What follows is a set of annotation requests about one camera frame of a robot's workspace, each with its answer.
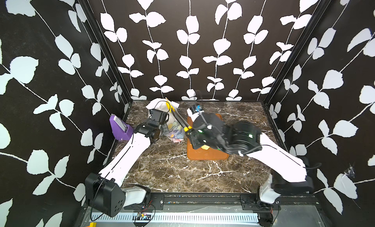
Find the long ridged yellow bread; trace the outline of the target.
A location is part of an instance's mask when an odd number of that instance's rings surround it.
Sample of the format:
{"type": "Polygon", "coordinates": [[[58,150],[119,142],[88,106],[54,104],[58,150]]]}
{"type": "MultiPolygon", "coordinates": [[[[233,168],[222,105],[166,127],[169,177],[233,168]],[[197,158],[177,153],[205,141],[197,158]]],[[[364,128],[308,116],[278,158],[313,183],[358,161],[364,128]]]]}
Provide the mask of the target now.
{"type": "Polygon", "coordinates": [[[201,149],[204,149],[204,150],[208,150],[210,147],[209,146],[207,146],[207,145],[203,145],[202,147],[201,147],[201,149]]]}

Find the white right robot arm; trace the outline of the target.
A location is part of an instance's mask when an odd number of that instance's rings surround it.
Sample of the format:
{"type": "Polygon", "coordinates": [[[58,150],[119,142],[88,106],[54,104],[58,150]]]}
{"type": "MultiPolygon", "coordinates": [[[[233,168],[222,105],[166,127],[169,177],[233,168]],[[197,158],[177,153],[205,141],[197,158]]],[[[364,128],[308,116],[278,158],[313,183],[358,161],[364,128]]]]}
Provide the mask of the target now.
{"type": "Polygon", "coordinates": [[[249,121],[225,124],[216,114],[187,111],[192,125],[184,128],[193,149],[209,147],[229,155],[256,159],[271,168],[259,188],[258,202],[273,204],[281,195],[301,195],[313,191],[309,167],[274,143],[249,121]]]}

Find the yellow handled metal tongs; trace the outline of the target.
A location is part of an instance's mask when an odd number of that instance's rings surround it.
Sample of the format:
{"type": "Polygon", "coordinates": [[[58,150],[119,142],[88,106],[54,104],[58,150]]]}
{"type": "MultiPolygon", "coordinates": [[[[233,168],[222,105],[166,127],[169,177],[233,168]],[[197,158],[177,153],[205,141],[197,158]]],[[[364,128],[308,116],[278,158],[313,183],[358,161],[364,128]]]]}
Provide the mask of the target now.
{"type": "Polygon", "coordinates": [[[187,135],[188,131],[192,129],[192,127],[188,124],[188,122],[180,115],[178,112],[178,107],[172,105],[171,101],[165,98],[166,104],[168,106],[168,113],[173,115],[176,121],[183,127],[184,133],[187,135]]]}

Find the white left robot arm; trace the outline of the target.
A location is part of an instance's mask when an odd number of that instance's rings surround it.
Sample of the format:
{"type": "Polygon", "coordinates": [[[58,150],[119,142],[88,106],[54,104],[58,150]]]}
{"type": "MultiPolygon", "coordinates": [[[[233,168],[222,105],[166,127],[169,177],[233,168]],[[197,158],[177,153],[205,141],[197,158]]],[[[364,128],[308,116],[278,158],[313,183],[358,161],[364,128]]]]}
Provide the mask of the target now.
{"type": "Polygon", "coordinates": [[[98,174],[85,179],[87,204],[109,216],[116,216],[123,207],[143,204],[150,200],[150,190],[141,185],[121,189],[121,186],[140,155],[160,136],[164,119],[147,119],[138,125],[122,151],[98,174]]]}

